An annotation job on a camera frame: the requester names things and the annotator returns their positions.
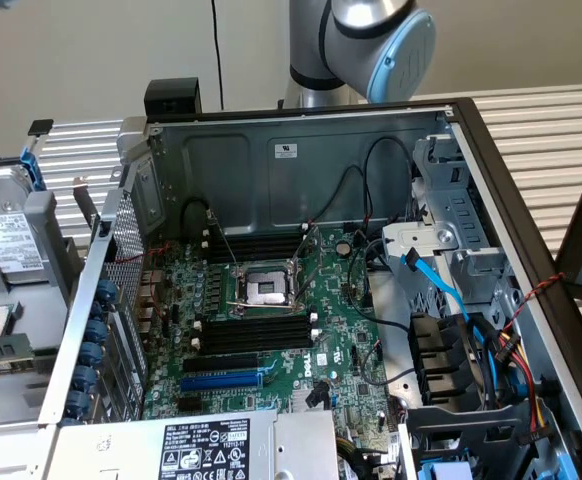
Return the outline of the grey parts rack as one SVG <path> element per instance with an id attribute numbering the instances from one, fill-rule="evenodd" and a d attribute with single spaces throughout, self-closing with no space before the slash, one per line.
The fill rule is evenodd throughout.
<path id="1" fill-rule="evenodd" d="M 29 225 L 38 235 L 40 251 L 45 254 L 47 280 L 10 285 L 0 274 L 0 305 L 18 306 L 8 335 L 27 334 L 36 368 L 0 375 L 0 429 L 38 419 L 82 269 L 74 241 L 62 233 L 56 210 L 56 198 L 49 191 L 34 191 L 24 207 Z"/>

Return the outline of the silver hard disk with label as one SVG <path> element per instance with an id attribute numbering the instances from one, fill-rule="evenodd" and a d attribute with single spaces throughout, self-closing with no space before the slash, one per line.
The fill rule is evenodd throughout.
<path id="1" fill-rule="evenodd" d="M 24 285 L 47 280 L 45 254 L 38 235 L 26 219 L 24 207 L 34 192 L 21 166 L 0 166 L 0 274 L 7 284 Z"/>

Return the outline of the blue disk caddy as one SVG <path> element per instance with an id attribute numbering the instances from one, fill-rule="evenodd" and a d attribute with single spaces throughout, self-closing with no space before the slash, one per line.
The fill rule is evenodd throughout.
<path id="1" fill-rule="evenodd" d="M 35 191 L 47 189 L 37 157 L 29 147 L 24 147 L 18 156 L 0 157 L 0 167 L 10 166 L 23 167 Z"/>

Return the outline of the silver power supply with label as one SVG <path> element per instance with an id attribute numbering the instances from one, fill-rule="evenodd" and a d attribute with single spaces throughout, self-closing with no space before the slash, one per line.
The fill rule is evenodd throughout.
<path id="1" fill-rule="evenodd" d="M 326 411 L 70 426 L 47 480 L 339 480 Z"/>

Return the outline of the grey case latch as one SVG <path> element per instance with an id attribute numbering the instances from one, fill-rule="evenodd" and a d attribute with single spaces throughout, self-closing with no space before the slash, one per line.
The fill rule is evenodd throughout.
<path id="1" fill-rule="evenodd" d="M 122 121 L 116 139 L 120 163 L 131 165 L 151 155 L 146 116 L 132 116 Z"/>

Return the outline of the long black expansion slot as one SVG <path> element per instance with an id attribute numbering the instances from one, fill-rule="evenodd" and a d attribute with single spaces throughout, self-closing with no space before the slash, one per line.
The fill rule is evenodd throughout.
<path id="1" fill-rule="evenodd" d="M 182 369 L 185 374 L 255 370 L 258 367 L 259 358 L 255 353 L 198 356 L 182 361 Z"/>

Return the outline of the blue expansion slot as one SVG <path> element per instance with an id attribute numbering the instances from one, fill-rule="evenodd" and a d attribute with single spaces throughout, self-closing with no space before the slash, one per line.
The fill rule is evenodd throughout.
<path id="1" fill-rule="evenodd" d="M 223 389 L 261 387 L 263 373 L 258 370 L 242 370 L 210 375 L 186 376 L 180 380 L 180 391 L 196 392 Z"/>

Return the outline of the black plastic box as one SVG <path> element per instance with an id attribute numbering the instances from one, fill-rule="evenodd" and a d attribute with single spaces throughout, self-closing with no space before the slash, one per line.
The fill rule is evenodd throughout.
<path id="1" fill-rule="evenodd" d="M 151 80 L 143 102 L 149 122 L 201 114 L 199 79 L 184 77 Z"/>

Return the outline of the CPU socket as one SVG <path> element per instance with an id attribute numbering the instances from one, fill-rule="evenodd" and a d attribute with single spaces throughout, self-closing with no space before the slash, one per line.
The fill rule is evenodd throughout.
<path id="1" fill-rule="evenodd" d="M 294 279 L 291 260 L 250 262 L 232 267 L 229 270 L 230 285 L 226 301 L 238 301 L 251 304 L 287 304 L 294 303 Z M 242 309 L 226 305 L 230 317 L 247 317 L 273 314 L 295 314 L 302 312 L 305 305 L 296 311 L 278 309 Z"/>

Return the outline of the silver chipset heatsink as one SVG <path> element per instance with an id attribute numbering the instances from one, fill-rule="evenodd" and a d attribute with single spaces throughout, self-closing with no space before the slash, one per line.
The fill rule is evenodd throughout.
<path id="1" fill-rule="evenodd" d="M 309 395 L 312 389 L 299 389 L 294 390 L 291 397 L 291 412 L 292 413 L 304 413 L 312 411 L 325 411 L 323 406 L 319 404 L 315 408 L 309 408 L 305 403 L 305 398 Z"/>

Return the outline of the metal socket cover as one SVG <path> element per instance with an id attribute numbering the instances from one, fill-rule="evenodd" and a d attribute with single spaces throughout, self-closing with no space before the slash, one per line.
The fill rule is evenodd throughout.
<path id="1" fill-rule="evenodd" d="M 299 310 L 303 296 L 322 267 L 322 236 L 317 225 L 304 235 L 291 258 L 291 265 L 294 279 L 293 305 Z"/>

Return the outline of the green Dell motherboard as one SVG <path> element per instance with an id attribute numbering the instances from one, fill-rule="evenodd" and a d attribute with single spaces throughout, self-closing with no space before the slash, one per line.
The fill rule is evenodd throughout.
<path id="1" fill-rule="evenodd" d="M 320 228 L 322 267 L 302 298 L 313 326 L 312 348 L 252 352 L 258 355 L 263 373 L 261 387 L 210 391 L 180 391 L 186 376 L 182 361 L 201 355 L 190 346 L 196 330 L 207 321 L 226 321 L 258 316 L 230 317 L 225 301 L 229 270 L 234 263 L 211 264 L 202 252 L 209 243 L 201 239 L 158 249 L 142 276 L 139 315 L 147 331 L 149 377 L 142 416 L 146 420 L 193 416 L 179 413 L 180 397 L 200 395 L 205 410 L 195 415 L 274 410 L 291 412 L 294 390 L 313 389 L 320 381 L 329 384 L 331 409 L 338 440 L 348 448 L 382 453 L 389 434 L 401 420 L 400 409 L 390 401 L 379 347 L 378 324 L 372 311 L 369 284 L 380 265 L 366 249 L 366 237 L 342 228 Z M 346 240 L 351 255 L 344 259 L 335 245 Z"/>

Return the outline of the open grey PC case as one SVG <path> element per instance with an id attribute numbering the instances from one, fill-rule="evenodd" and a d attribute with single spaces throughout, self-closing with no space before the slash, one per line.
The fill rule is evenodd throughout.
<path id="1" fill-rule="evenodd" d="M 402 262 L 409 275 L 395 276 L 385 258 L 381 230 L 392 223 L 433 223 L 421 200 L 422 179 L 413 160 L 415 143 L 430 135 L 451 135 L 460 146 L 472 179 L 511 264 L 511 313 L 502 327 L 471 311 L 451 284 L 444 257 L 437 270 L 411 249 Z M 307 175 L 325 214 L 288 232 L 342 228 L 366 237 L 368 253 L 380 265 L 370 276 L 379 327 L 379 347 L 390 401 L 402 414 L 390 432 L 388 448 L 366 453 L 348 448 L 335 432 L 339 480 L 418 480 L 420 468 L 411 454 L 406 418 L 410 409 L 428 407 L 421 393 L 409 346 L 411 315 L 462 319 L 484 378 L 485 405 L 497 410 L 525 403 L 530 433 L 522 442 L 537 449 L 516 480 L 582 480 L 582 315 L 564 274 L 544 243 L 530 210 L 515 186 L 474 104 L 417 102 L 382 107 L 360 106 L 307 113 L 270 112 L 204 115 L 202 120 L 168 128 L 166 150 L 194 149 L 205 140 L 227 138 L 246 157 L 248 166 L 264 165 L 264 195 L 272 177 L 296 182 Z M 276 143 L 297 143 L 294 159 L 275 159 Z M 47 480 L 62 428 L 146 420 L 142 416 L 149 377 L 147 331 L 140 320 L 142 276 L 154 253 L 169 244 L 195 243 L 211 225 L 207 210 L 188 208 L 186 226 L 177 238 L 165 228 L 143 241 L 139 264 L 110 264 L 108 241 L 90 240 L 50 390 L 45 398 L 40 436 L 47 453 L 32 468 L 35 480 Z M 95 292 L 100 279 L 117 287 L 116 303 L 101 303 Z M 91 405 L 80 419 L 65 415 L 67 394 L 89 319 L 103 321 L 108 336 L 102 348 L 98 380 L 88 393 Z"/>

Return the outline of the grey metal disk bay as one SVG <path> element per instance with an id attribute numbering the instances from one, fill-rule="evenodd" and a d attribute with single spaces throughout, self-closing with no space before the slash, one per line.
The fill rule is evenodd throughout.
<path id="1" fill-rule="evenodd" d="M 511 313 L 514 274 L 460 146 L 451 135 L 430 135 L 415 143 L 413 160 L 451 284 L 469 310 L 502 327 Z"/>

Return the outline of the black plastic drive carrier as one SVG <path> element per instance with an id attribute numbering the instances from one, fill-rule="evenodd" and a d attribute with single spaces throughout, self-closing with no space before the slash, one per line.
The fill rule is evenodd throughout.
<path id="1" fill-rule="evenodd" d="M 535 447 L 522 442 L 530 433 L 525 403 L 463 413 L 410 409 L 406 427 L 416 468 L 465 461 L 478 480 L 516 480 L 537 456 Z"/>

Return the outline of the metal card bracket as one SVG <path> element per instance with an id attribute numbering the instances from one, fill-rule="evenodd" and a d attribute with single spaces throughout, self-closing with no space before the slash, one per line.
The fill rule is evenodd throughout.
<path id="1" fill-rule="evenodd" d="M 93 229 L 96 219 L 99 216 L 98 210 L 88 191 L 88 185 L 84 178 L 75 177 L 73 179 L 73 198 L 83 215 L 88 227 Z"/>

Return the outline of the silver drive bracket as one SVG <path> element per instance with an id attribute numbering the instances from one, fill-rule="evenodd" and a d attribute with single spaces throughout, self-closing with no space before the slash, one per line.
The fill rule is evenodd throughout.
<path id="1" fill-rule="evenodd" d="M 423 262 L 437 270 L 436 257 L 454 252 L 459 247 L 453 229 L 446 223 L 426 225 L 423 222 L 392 223 L 382 228 L 385 258 L 395 276 L 407 277 L 410 268 L 401 260 L 414 249 Z"/>

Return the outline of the black plastic fan duct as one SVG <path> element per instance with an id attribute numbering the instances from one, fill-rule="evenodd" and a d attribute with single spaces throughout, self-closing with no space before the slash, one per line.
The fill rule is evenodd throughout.
<path id="1" fill-rule="evenodd" d="M 462 319 L 411 315 L 409 346 L 425 406 L 453 413 L 480 411 L 485 405 L 481 366 L 471 350 Z"/>

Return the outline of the blue plastic drive rail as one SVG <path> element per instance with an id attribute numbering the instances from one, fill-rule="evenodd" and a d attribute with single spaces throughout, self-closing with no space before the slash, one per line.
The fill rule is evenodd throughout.
<path id="1" fill-rule="evenodd" d="M 418 480 L 473 480 L 468 462 L 425 462 L 417 473 Z"/>

